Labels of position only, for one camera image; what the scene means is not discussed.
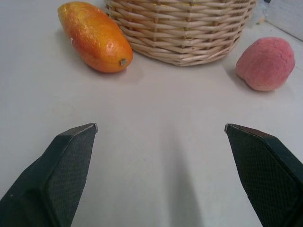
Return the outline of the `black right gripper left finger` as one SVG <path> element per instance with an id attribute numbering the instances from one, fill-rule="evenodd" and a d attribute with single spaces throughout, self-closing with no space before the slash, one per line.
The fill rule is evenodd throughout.
<path id="1" fill-rule="evenodd" d="M 69 227 L 83 193 L 96 123 L 57 135 L 0 200 L 2 227 Z"/>

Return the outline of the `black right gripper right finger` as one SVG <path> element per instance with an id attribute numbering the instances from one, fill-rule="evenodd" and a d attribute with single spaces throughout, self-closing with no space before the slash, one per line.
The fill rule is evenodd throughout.
<path id="1" fill-rule="evenodd" d="M 303 225 L 303 165 L 275 136 L 231 124 L 224 128 L 238 175 L 264 227 Z"/>

